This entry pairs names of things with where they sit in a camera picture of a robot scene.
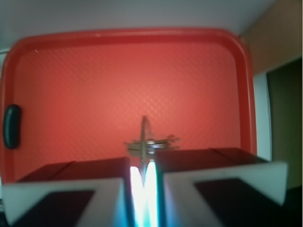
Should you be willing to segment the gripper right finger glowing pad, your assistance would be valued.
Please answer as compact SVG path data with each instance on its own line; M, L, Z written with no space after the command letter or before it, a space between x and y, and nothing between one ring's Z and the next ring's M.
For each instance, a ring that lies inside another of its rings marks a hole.
M160 227L285 227L288 165L239 148L154 154Z

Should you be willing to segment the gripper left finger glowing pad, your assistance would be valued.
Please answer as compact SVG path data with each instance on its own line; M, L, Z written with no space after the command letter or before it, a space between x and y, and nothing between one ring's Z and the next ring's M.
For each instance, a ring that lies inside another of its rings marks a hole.
M134 227L127 157L48 164L2 189L11 227Z

